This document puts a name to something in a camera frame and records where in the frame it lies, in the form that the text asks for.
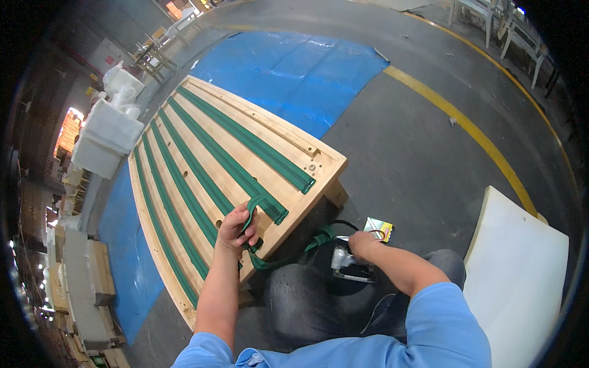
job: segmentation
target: shirt sleeve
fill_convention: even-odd
[[[405,327],[406,353],[416,366],[491,367],[487,335],[456,284],[437,283],[417,293]]]
[[[233,355],[226,342],[219,336],[199,332],[180,352],[172,368],[233,367]]]

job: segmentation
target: knee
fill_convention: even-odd
[[[451,249],[440,249],[428,254],[426,258],[431,264],[442,270],[451,282],[462,288],[466,280],[464,261],[458,253]]]
[[[300,264],[288,264],[272,272],[266,285],[267,304],[276,307],[294,303],[298,298],[293,291],[303,289],[311,272],[310,267]]]
[[[295,321],[300,320],[300,314],[320,281],[317,271],[300,264],[286,265],[270,275],[265,302],[271,324],[277,332],[288,333],[296,329]]]

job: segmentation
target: green elastic strap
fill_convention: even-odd
[[[190,237],[186,233],[186,230],[184,229],[182,222],[180,222],[180,219],[178,218],[178,214],[176,213],[176,210],[172,205],[172,201],[170,200],[168,193],[166,192],[164,183],[161,180],[160,173],[157,171],[157,166],[155,165],[155,159],[153,157],[153,153],[151,152],[149,140],[147,139],[147,136],[145,134],[143,135],[143,147],[145,148],[145,153],[147,155],[147,162],[151,167],[151,175],[153,176],[153,181],[155,182],[157,191],[160,194],[161,202],[164,205],[164,209],[166,210],[168,218],[170,219],[170,222],[172,223],[172,226],[174,227],[174,230],[178,235],[180,243],[182,243],[182,246],[188,254],[190,261],[195,266],[196,270],[200,274],[200,277],[202,277],[204,280],[206,279],[207,274],[209,273],[209,268],[203,262],[202,258],[200,258],[200,255],[196,251],[194,244],[192,243]]]
[[[176,91],[188,101],[192,102],[193,105],[201,109],[202,112],[207,114],[211,119],[215,120],[217,124],[221,125],[262,160],[267,162],[268,165],[286,180],[290,181],[290,183],[302,193],[309,192],[309,189],[315,183],[315,179],[301,170],[300,167],[292,163],[288,158],[284,157],[266,142],[252,134],[252,132],[245,129],[241,124],[238,124],[235,120],[225,115],[225,113],[219,111],[216,107],[193,94],[186,88],[178,86]]]
[[[150,125],[153,135],[155,136],[155,141],[157,142],[157,145],[160,148],[161,155],[164,158],[164,162],[168,167],[168,170],[172,176],[172,179],[174,180],[174,183],[176,184],[178,191],[180,192],[180,195],[182,195],[182,199],[184,199],[184,202],[186,203],[188,210],[190,210],[192,217],[194,217],[194,220],[200,227],[204,236],[209,241],[209,244],[211,244],[211,246],[214,248],[215,242],[217,241],[217,229],[209,220],[209,217],[207,216],[206,212],[198,203],[196,197],[188,187],[188,184],[186,184],[186,180],[180,173],[178,166],[176,166],[176,162],[172,158],[172,155],[170,154],[168,147],[164,142],[164,138],[161,136],[160,130],[155,124],[155,121],[152,120]],[[143,135],[143,139],[147,139],[147,134]]]
[[[280,224],[288,214],[274,197],[262,187],[231,155],[227,153],[215,140],[188,114],[173,98],[168,98],[168,103],[176,114],[182,119],[186,126],[198,138],[203,146],[213,155],[213,157],[223,166],[231,177],[243,188],[250,196],[255,197],[258,194],[267,194],[265,199],[260,203],[260,207],[275,224]]]
[[[247,210],[250,213],[250,217],[247,219],[247,221],[243,225],[243,228],[241,230],[241,234],[242,235],[245,233],[245,231],[247,229],[247,226],[252,221],[252,216],[253,216],[254,209],[263,200],[264,200],[263,195],[258,195],[256,197],[252,198],[247,203]],[[332,227],[329,226],[329,225],[322,226],[322,227],[319,228],[318,234],[313,237],[313,240],[305,248],[304,253],[310,251],[311,249],[313,249],[315,247],[319,247],[319,246],[322,246],[322,245],[324,245],[326,243],[329,243],[334,238],[335,238],[335,235],[333,233]],[[252,265],[257,270],[267,270],[268,268],[280,267],[280,266],[283,266],[285,264],[292,263],[292,262],[294,262],[298,258],[298,255],[296,255],[294,257],[287,258],[287,259],[282,260],[282,261],[266,262],[266,261],[264,261],[263,259],[261,259],[260,257],[258,257],[256,255],[256,251],[262,246],[262,242],[260,240],[261,239],[258,239],[258,242],[256,243],[256,245],[251,246],[251,247],[249,246],[249,244],[247,242],[242,245],[242,247],[245,250],[247,250],[247,252],[249,253],[250,259],[252,260]]]
[[[141,184],[141,192],[143,193],[143,198],[145,199],[145,206],[147,207],[147,212],[151,218],[151,222],[153,223],[153,227],[155,230],[155,234],[157,235],[158,240],[160,241],[161,248],[164,250],[164,254],[168,262],[170,263],[170,267],[176,276],[176,279],[180,283],[182,290],[186,293],[188,300],[192,303],[193,307],[196,308],[198,303],[198,297],[196,293],[188,283],[186,276],[182,272],[178,261],[176,260],[170,245],[168,244],[168,240],[166,239],[166,235],[164,235],[164,231],[161,228],[160,222],[157,219],[157,212],[153,206],[153,202],[151,201],[151,195],[149,190],[147,189],[147,184],[145,183],[145,175],[143,174],[143,166],[141,165],[141,158],[139,157],[139,152],[137,147],[133,149],[133,154],[135,155],[135,163],[137,165],[137,176],[139,176],[139,183]]]
[[[231,202],[223,194],[221,189],[219,189],[217,184],[215,184],[213,179],[211,179],[211,177],[207,174],[207,172],[196,159],[192,151],[190,151],[190,149],[188,148],[188,146],[186,145],[186,143],[184,142],[176,128],[174,128],[174,125],[172,124],[164,110],[160,109],[158,111],[158,114],[160,116],[160,119],[164,123],[164,126],[166,127],[169,135],[172,137],[172,140],[176,144],[176,147],[180,151],[180,154],[182,154],[182,157],[184,157],[184,160],[192,170],[196,179],[198,179],[200,184],[203,186],[204,190],[213,200],[217,208],[219,208],[221,213],[223,213],[224,216],[228,215],[229,212],[233,211],[233,205],[231,204]]]

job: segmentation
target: dark pants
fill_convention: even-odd
[[[460,287],[464,286],[464,262],[454,251],[442,249],[424,256]],[[321,341],[349,336],[385,334],[406,342],[405,316],[409,297],[389,294],[374,307],[372,316],[361,331],[346,328],[336,296],[328,293],[330,278],[315,268],[289,264],[274,271],[266,291],[270,327],[280,344],[293,349]]]

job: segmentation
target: warehouse floor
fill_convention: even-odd
[[[447,25],[448,10],[443,6],[426,6],[414,13]],[[514,189],[513,177],[504,175],[505,164],[494,151],[479,144],[487,138],[517,175],[533,207],[551,226],[569,235],[569,262],[576,261],[574,246],[580,236],[577,194],[557,139],[532,100],[472,45],[413,16],[343,0],[256,0],[215,9],[201,18],[209,28],[176,56],[184,68],[163,87],[148,86],[148,92],[140,95],[148,108],[141,121],[149,121],[195,60],[206,57],[215,45],[239,31],[297,32],[367,45],[387,57],[393,70],[410,76],[376,74],[322,137],[349,160],[340,177],[349,200],[339,215],[330,203],[322,201],[279,251],[300,247],[313,227],[336,216],[359,227],[371,216],[394,223],[394,246],[416,254],[450,248],[464,256],[487,186],[526,207],[521,190]],[[452,30],[499,60],[499,41],[491,42],[487,50],[482,31],[460,22],[454,23]],[[510,53],[501,65],[529,89],[531,79],[509,59]],[[556,132],[562,134],[564,149],[576,170],[578,159],[562,123],[562,99],[556,90],[550,99],[544,99],[545,81],[546,76],[541,75],[530,93]],[[424,96],[420,83],[434,94]],[[466,116],[479,133],[451,124],[449,115],[438,107],[443,100]],[[101,188],[95,219],[108,212],[104,207],[108,207],[109,195],[119,190],[119,179]],[[264,277],[257,275],[250,285],[260,290]],[[162,287],[157,282],[149,286]],[[350,313],[361,320],[366,314],[361,310],[369,314],[372,301],[389,288],[365,287],[349,296]],[[133,343],[125,348],[128,360],[132,366],[169,366],[188,343],[191,331],[165,289],[145,313]],[[284,349],[267,338],[263,315],[260,303],[240,311],[236,354],[247,346]]]

